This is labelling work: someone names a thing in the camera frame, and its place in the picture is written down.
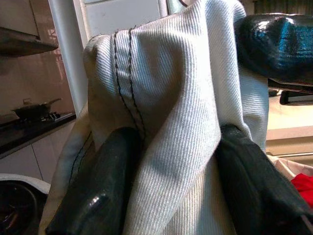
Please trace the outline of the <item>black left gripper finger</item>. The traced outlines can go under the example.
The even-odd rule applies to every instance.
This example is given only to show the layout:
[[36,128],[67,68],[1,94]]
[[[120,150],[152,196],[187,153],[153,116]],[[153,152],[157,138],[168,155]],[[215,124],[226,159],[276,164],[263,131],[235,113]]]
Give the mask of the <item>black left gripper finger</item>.
[[234,24],[237,56],[248,69],[277,83],[313,83],[313,18],[248,15]]
[[261,148],[234,125],[221,127],[216,159],[239,235],[311,235],[313,210]]
[[139,132],[114,130],[70,184],[47,235],[120,235],[141,152]]

